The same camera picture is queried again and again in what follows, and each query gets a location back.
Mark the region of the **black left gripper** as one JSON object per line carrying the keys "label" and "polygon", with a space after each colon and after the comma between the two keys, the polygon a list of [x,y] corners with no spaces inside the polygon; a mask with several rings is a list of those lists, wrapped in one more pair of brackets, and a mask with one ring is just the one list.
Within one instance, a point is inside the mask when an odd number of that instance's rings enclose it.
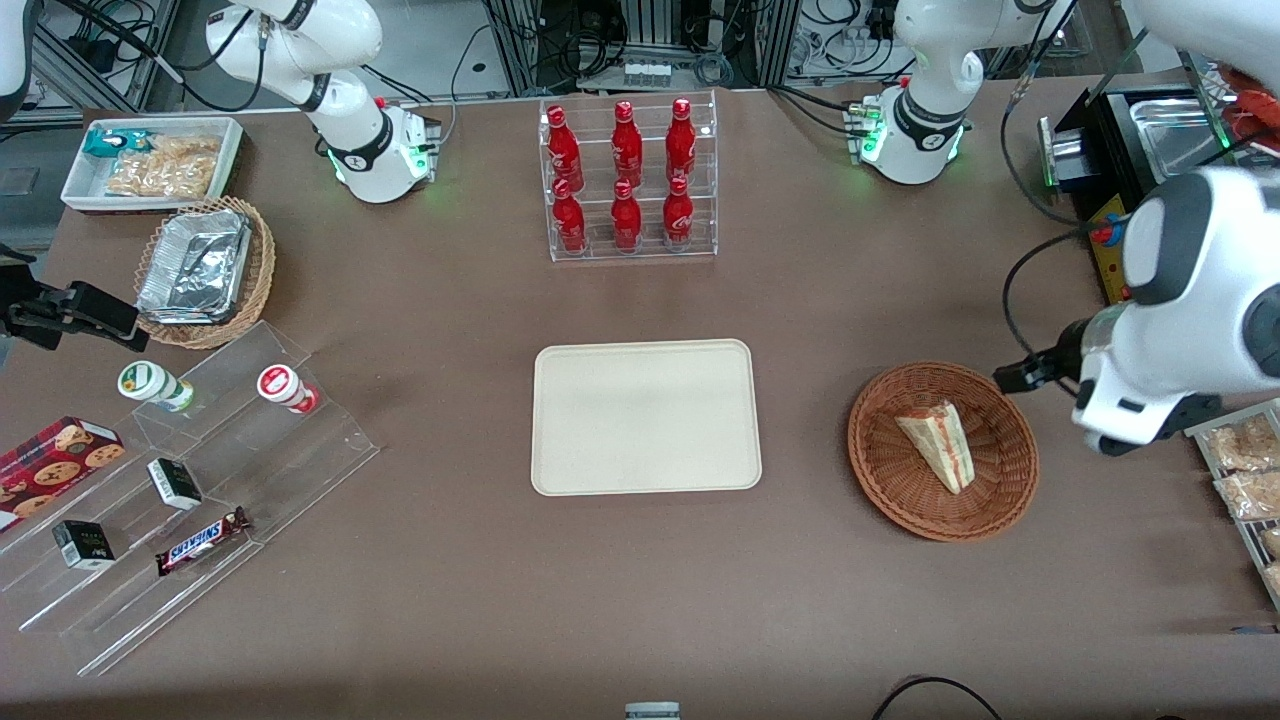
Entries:
{"label": "black left gripper", "polygon": [[1002,395],[1027,393],[1046,384],[1053,384],[1064,393],[1076,393],[1080,365],[1079,345],[1055,345],[1032,354],[1028,361],[996,368],[992,379]]}

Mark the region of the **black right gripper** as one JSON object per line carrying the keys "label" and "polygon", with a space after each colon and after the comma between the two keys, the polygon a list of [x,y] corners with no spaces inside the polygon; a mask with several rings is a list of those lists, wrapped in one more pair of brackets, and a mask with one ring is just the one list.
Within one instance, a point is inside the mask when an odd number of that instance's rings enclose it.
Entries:
{"label": "black right gripper", "polygon": [[46,350],[56,350],[68,333],[109,340],[137,354],[150,341],[136,306],[86,282],[55,288],[35,279],[29,266],[1,268],[1,315],[4,336]]}

